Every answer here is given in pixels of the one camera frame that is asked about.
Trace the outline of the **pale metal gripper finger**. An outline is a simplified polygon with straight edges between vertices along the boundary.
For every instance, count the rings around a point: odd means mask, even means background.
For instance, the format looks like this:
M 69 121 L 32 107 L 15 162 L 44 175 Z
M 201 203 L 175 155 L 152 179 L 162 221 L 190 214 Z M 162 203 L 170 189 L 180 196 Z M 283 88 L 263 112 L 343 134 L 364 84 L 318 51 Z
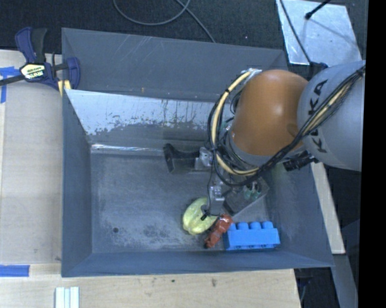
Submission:
M 223 203 L 224 203 L 224 197 L 222 194 L 222 186 L 220 185 L 214 185 L 210 186 L 209 190 L 209 209 L 208 212 L 210 215 L 220 215 Z

